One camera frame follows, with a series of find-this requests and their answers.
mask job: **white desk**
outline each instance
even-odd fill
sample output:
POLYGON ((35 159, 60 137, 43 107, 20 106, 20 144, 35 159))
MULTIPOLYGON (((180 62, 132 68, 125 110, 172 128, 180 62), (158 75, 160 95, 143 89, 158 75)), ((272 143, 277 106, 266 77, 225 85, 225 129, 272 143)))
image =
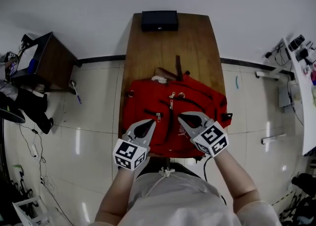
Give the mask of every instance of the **white desk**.
MULTIPOLYGON (((303 74, 303 67, 306 66, 305 61, 301 60, 300 62, 298 62, 295 56, 295 51, 291 52, 288 49, 288 42, 285 38, 283 38, 283 42, 292 60, 295 79, 300 87, 301 101, 303 105, 303 116, 304 116, 302 120, 304 124, 302 154, 304 155, 308 153, 311 149, 316 147, 316 107, 314 105, 313 95, 312 95, 313 83, 311 81, 311 77, 309 74, 308 75, 303 74)), ((278 79, 279 78, 278 73, 281 71, 281 68, 276 68, 269 73, 256 72, 256 76, 257 77, 263 76, 263 77, 278 79)), ((283 140, 283 139, 286 139, 285 134, 282 134, 276 137, 265 138, 262 140, 262 143, 266 144, 269 142, 283 140)))

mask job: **white wall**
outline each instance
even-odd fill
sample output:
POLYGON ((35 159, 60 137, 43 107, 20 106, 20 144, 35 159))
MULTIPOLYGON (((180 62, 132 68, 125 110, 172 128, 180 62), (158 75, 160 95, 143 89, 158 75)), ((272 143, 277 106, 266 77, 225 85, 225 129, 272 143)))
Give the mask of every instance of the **white wall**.
POLYGON ((54 31, 80 59, 125 54, 133 13, 161 9, 209 15, 225 58, 262 63, 284 35, 316 41, 316 0, 0 0, 0 53, 54 31))

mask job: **black baseboard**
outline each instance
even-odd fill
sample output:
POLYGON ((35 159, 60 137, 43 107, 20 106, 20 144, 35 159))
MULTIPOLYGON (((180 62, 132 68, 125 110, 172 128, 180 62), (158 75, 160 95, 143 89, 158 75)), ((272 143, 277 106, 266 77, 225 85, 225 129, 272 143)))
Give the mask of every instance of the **black baseboard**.
MULTIPOLYGON (((104 57, 95 57, 95 58, 84 58, 84 59, 80 59, 79 61, 83 64, 87 64, 87 63, 96 63, 96 62, 104 62, 104 61, 125 60, 125 57, 126 57, 126 55, 114 55, 114 56, 104 56, 104 57)), ((228 58, 221 58, 221 63, 230 64, 230 65, 237 65, 237 66, 253 67, 253 68, 263 69, 263 70, 267 70, 267 71, 272 71, 273 69, 275 69, 274 67, 271 67, 271 66, 260 65, 257 63, 251 63, 251 62, 247 62, 247 61, 240 61, 240 60, 228 59, 228 58)), ((280 73, 285 74, 285 75, 290 75, 291 80, 294 79, 293 72, 282 70, 280 73)))

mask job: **wooden side table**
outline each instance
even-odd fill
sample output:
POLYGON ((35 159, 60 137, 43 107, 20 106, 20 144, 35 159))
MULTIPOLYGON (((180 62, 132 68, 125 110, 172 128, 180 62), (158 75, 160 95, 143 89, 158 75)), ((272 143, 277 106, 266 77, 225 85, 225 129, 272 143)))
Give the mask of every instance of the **wooden side table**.
POLYGON ((141 13, 134 14, 129 34, 120 98, 118 135, 121 137, 124 94, 135 79, 149 78, 157 67, 177 74, 175 56, 182 71, 225 95, 221 61, 209 17, 178 13, 176 32, 142 32, 141 13))
POLYGON ((30 47, 36 44, 38 47, 33 59, 38 65, 35 71, 29 73, 27 68, 17 71, 11 77, 11 81, 35 90, 38 84, 43 84, 44 92, 68 91, 75 94, 74 89, 69 86, 69 81, 73 66, 81 67, 81 62, 54 36, 53 32, 35 39, 30 47))

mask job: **red backpack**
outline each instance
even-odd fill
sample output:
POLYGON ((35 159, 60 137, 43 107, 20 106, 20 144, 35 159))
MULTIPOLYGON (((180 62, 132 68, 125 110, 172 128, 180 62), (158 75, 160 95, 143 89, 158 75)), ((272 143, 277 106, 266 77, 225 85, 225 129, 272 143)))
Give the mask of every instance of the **red backpack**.
POLYGON ((149 78, 132 82, 124 100, 123 133, 135 122, 154 119, 156 128, 150 143, 151 153, 177 158, 203 156, 190 142, 178 114, 203 112, 225 128, 232 119, 232 114, 226 113, 226 97, 191 78, 189 72, 180 76, 166 73, 177 80, 149 78))

